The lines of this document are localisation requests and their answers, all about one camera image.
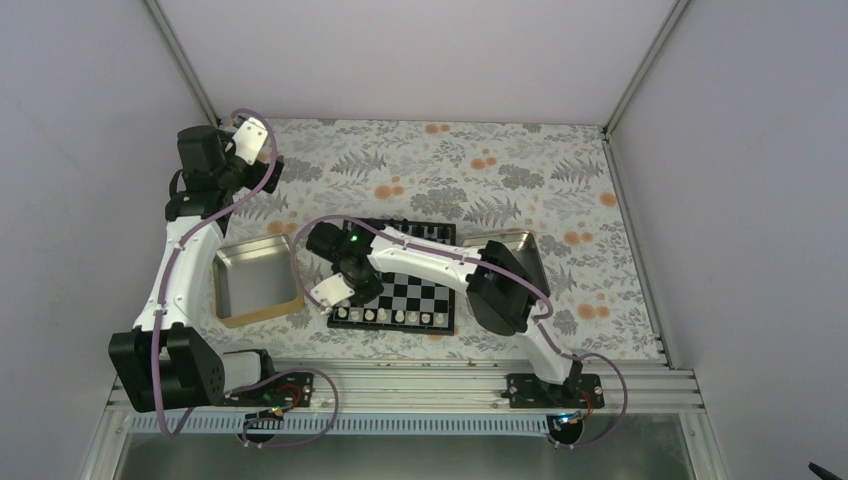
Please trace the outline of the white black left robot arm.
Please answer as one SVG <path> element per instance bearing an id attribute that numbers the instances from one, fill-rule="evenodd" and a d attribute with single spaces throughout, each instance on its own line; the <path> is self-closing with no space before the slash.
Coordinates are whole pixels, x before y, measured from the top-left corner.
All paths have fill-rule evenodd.
<path id="1" fill-rule="evenodd" d="M 163 258 L 132 329 L 113 334 L 108 346 L 138 412 L 219 405 L 236 387 L 255 405 L 277 394 L 278 377 L 264 368 L 263 353 L 219 353 L 195 326 L 234 195 L 271 193 L 282 173 L 282 158 L 272 165 L 259 159 L 263 147 L 275 143 L 270 131 L 249 116 L 233 132 L 201 125 L 177 135 L 181 167 L 169 185 Z"/>

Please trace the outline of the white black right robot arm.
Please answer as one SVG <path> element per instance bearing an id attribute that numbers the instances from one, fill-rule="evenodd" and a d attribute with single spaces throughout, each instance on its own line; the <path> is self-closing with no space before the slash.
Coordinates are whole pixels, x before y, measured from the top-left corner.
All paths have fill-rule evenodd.
<path id="1" fill-rule="evenodd" d="M 549 295 L 503 244 L 490 240 L 477 248 L 446 245 L 358 219 L 347 230 L 330 218 L 310 227 L 304 235 L 307 250 L 333 270 L 307 294 L 323 312 L 344 302 L 364 305 L 377 299 L 386 274 L 417 277 L 463 294 L 480 326 L 514 338 L 549 404 L 565 407 L 578 397 L 582 363 L 543 324 L 555 312 Z"/>

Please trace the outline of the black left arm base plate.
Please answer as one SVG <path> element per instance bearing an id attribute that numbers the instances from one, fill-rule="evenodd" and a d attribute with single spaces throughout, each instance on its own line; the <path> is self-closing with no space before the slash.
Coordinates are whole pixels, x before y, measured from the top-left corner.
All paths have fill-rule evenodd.
<path id="1" fill-rule="evenodd" d="M 290 409 L 308 407 L 313 390 L 314 374 L 294 372 L 281 376 L 259 388 L 231 393 L 218 406 Z"/>

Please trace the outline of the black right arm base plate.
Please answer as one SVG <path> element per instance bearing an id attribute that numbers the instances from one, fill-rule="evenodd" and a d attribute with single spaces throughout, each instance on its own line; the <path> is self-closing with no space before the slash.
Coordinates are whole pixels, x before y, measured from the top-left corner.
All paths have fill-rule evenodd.
<path id="1" fill-rule="evenodd" d="M 605 399 L 600 377 L 581 374 L 575 383 L 555 385 L 543 382 L 533 374 L 513 373 L 506 377 L 501 397 L 513 409 L 577 409 L 604 408 Z"/>

